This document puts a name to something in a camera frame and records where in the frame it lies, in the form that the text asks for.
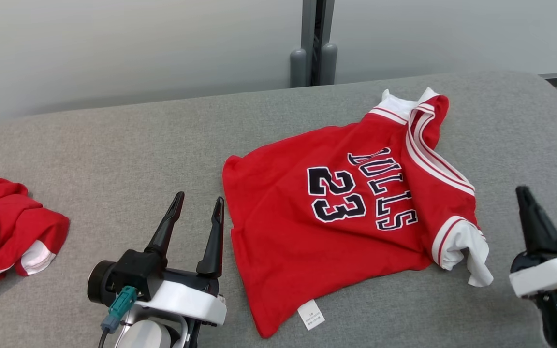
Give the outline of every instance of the red fabric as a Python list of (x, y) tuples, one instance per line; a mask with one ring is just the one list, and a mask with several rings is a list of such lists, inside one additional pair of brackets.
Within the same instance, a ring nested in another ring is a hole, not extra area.
[[(448, 99), (438, 95), (427, 105), (435, 107), (436, 117), (426, 124), (422, 138), (434, 148)], [(308, 300), (372, 277), (429, 266), (433, 240), (450, 216), (476, 222), (473, 195), (431, 176), (408, 153), (406, 136), (415, 134), (420, 114), (413, 115), (410, 128), (407, 121), (392, 121), (373, 112), (358, 123), (313, 130), (244, 157), (231, 156), (225, 163), (223, 184), (234, 223), (236, 264), (261, 337), (273, 335)], [(389, 169), (389, 159), (399, 167)], [(380, 160), (386, 162), (369, 169), (387, 172), (367, 177), (360, 170), (361, 165)], [(311, 189), (311, 168), (322, 167), (331, 173), (335, 191), (345, 186), (348, 175), (354, 188), (335, 194), (322, 180), (325, 194), (312, 195), (318, 188)], [(370, 181), (381, 179), (389, 180), (380, 184), (386, 191), (374, 194)], [(411, 192), (411, 198), (380, 206), (380, 198), (406, 192)], [(349, 196), (354, 201), (346, 200)], [(366, 208), (362, 214), (354, 213), (359, 209), (354, 203), (358, 196)], [(322, 215), (332, 216), (343, 205), (349, 214), (361, 216), (322, 221), (314, 207), (324, 200), (330, 207)], [(389, 213), (380, 215), (383, 208)], [(410, 221), (413, 209), (418, 213), (416, 222)]]
[(20, 264), (23, 254), (37, 240), (51, 253), (59, 253), (68, 225), (68, 218), (27, 197), (24, 185), (0, 178), (0, 271), (16, 263), (17, 272), (27, 276)]

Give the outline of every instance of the red jersey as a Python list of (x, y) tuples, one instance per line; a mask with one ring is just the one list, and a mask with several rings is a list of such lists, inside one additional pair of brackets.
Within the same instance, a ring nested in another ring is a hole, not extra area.
[(486, 286), (489, 249), (474, 187), (433, 149), (448, 99), (387, 90), (358, 123), (327, 126), (231, 156), (223, 184), (236, 264), (261, 337), (305, 302), (377, 276), (452, 269)]

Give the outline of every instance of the clothing tag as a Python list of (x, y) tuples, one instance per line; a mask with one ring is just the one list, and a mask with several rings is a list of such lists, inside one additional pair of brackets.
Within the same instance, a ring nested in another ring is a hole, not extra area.
[(315, 300), (310, 300), (300, 306), (300, 308), (298, 308), (298, 314), (300, 314), (302, 321), (305, 322), (307, 330), (311, 330), (325, 321)]

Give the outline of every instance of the gray table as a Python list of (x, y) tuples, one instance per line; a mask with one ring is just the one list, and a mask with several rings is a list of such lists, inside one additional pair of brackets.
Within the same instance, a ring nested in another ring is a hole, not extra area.
[[(192, 270), (230, 154), (358, 121), (385, 88), (417, 99), (427, 86), (450, 98), (437, 150), (477, 188), (493, 284), (469, 286), (464, 264), (371, 279), (318, 299), (325, 323), (314, 330), (294, 315), (262, 340), (226, 238), (220, 285), (228, 314), (225, 326), (202, 329), (199, 347), (539, 346), (537, 311), (508, 281), (523, 247), (513, 189), (530, 185), (557, 225), (557, 92), (534, 75), (481, 72), (78, 110), (0, 126), (0, 176), (71, 220), (46, 271), (0, 282), (0, 348), (95, 346), (106, 307), (87, 300), (88, 274), (99, 260), (142, 249), (175, 192), (185, 191), (186, 201), (168, 258)], [(227, 218), (226, 233), (230, 226)]]

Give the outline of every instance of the teal connector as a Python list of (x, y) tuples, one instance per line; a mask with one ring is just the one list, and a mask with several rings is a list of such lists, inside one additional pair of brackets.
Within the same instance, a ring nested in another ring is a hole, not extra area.
[(124, 314), (130, 311), (136, 300), (137, 289), (131, 286), (125, 286), (109, 307), (109, 315), (102, 320), (100, 328), (102, 328), (103, 331), (109, 331), (110, 334), (114, 333), (119, 326), (119, 322), (124, 317)]

